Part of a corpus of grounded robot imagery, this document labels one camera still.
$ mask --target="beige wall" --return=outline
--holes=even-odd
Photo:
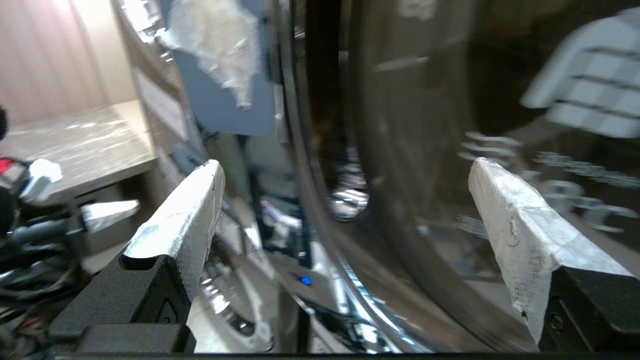
[[[135,100],[136,87],[131,77],[120,29],[116,25],[109,0],[72,0],[84,24],[104,89],[110,104]]]
[[[137,98],[109,0],[0,0],[0,44],[12,124]]]
[[[108,102],[69,0],[1,0],[0,44],[0,103],[12,123]]]

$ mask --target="reflective metal surface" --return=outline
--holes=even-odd
[[[215,316],[220,316],[230,327],[230,334],[238,342],[254,352],[267,352],[273,348],[275,338],[271,324],[256,311],[263,311],[254,304],[255,289],[247,289],[248,280],[243,280],[232,267],[232,255],[214,238],[211,255],[200,278],[200,291]]]
[[[308,221],[387,339],[402,351],[536,350],[468,191],[477,156],[529,181],[637,275],[638,119],[627,100],[640,22],[626,10],[639,1],[345,4],[280,1],[290,145]],[[624,34],[623,51],[576,45],[607,29]],[[337,216],[350,144],[368,198]]]

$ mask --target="white tape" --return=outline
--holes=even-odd
[[[554,270],[564,265],[632,276],[553,210],[531,185],[497,163],[476,159],[469,189],[511,302],[525,312],[536,342],[542,334]]]

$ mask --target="countertop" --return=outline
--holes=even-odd
[[[60,164],[63,177],[50,201],[97,190],[156,164],[152,151],[112,107],[9,127],[0,154]]]

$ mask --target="white plastic bag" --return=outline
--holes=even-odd
[[[198,58],[202,71],[251,107],[259,66],[257,19],[238,0],[176,0],[163,43]]]

